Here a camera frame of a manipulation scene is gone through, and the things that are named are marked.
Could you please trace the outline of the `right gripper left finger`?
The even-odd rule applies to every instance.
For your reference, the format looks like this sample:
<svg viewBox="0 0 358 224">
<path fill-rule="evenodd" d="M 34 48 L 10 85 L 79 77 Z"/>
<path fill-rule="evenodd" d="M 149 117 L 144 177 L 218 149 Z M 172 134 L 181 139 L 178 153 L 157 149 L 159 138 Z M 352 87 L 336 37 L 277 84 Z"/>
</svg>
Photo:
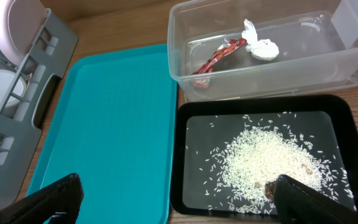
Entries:
<svg viewBox="0 0 358 224">
<path fill-rule="evenodd" d="M 80 176 L 72 173 L 0 210 L 0 223 L 75 223 L 83 198 Z"/>
</svg>

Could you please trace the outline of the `white rice pile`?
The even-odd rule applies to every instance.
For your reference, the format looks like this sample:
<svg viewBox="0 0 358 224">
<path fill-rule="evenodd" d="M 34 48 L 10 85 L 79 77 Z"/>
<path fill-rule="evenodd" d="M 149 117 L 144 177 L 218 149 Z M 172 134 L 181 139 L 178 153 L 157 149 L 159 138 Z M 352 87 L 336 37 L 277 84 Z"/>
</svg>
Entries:
<svg viewBox="0 0 358 224">
<path fill-rule="evenodd" d="M 267 187 L 285 174 L 335 202 L 356 205 L 323 111 L 194 116 L 187 121 L 184 205 L 273 215 Z"/>
</svg>

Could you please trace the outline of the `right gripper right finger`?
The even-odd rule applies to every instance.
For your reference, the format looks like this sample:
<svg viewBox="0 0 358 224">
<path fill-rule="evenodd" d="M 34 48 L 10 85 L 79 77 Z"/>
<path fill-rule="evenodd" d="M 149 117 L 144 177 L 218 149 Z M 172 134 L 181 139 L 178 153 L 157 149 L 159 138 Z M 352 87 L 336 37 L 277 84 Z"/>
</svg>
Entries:
<svg viewBox="0 0 358 224">
<path fill-rule="evenodd" d="M 331 200 L 305 184 L 280 175 L 275 181 L 273 202 L 280 223 L 358 223 L 358 213 Z"/>
</svg>

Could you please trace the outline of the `red snack wrapper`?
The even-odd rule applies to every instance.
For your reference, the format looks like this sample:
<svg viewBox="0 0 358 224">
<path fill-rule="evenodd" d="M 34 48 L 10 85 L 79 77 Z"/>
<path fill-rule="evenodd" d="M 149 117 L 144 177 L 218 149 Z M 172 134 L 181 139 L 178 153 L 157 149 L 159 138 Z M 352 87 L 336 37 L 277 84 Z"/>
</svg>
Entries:
<svg viewBox="0 0 358 224">
<path fill-rule="evenodd" d="M 214 65 L 225 56 L 235 52 L 239 48 L 245 46 L 247 44 L 247 40 L 240 39 L 230 39 L 224 40 L 223 43 L 218 47 L 218 49 L 214 52 L 210 59 L 208 59 L 202 66 L 193 72 L 193 75 L 203 74 L 203 73 L 212 73 Z M 208 89 L 209 88 L 210 79 L 209 78 L 199 78 L 197 80 L 191 81 L 191 85 L 197 89 Z"/>
</svg>

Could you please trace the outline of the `white tissue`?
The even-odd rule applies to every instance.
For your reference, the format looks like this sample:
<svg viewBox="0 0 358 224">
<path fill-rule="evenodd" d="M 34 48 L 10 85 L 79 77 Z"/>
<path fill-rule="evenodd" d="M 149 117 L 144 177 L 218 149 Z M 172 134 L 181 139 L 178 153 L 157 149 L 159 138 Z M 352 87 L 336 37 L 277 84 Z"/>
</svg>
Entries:
<svg viewBox="0 0 358 224">
<path fill-rule="evenodd" d="M 244 30 L 241 36 L 247 41 L 246 51 L 250 53 L 253 58 L 271 61 L 280 53 L 276 43 L 270 39 L 258 38 L 254 24 L 247 19 L 244 20 Z"/>
</svg>

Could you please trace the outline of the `brown food scrap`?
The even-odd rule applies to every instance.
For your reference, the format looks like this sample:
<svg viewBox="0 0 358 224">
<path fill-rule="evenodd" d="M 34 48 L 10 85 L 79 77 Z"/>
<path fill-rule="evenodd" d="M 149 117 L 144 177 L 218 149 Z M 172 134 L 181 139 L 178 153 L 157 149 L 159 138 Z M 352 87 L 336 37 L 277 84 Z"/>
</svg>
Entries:
<svg viewBox="0 0 358 224">
<path fill-rule="evenodd" d="M 267 183 L 265 184 L 265 196 L 266 196 L 269 200 L 273 200 L 273 198 L 274 198 L 274 192 L 275 192 L 276 184 L 277 184 L 276 181 L 267 182 Z"/>
</svg>

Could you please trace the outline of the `large white plate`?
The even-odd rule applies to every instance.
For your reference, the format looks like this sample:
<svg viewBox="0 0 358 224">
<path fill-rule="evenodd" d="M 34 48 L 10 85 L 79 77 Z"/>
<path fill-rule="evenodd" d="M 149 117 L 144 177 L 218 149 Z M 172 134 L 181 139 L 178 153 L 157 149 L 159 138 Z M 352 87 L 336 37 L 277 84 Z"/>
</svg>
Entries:
<svg viewBox="0 0 358 224">
<path fill-rule="evenodd" d="M 0 0 L 0 51 L 20 65 L 47 18 L 39 0 Z"/>
</svg>

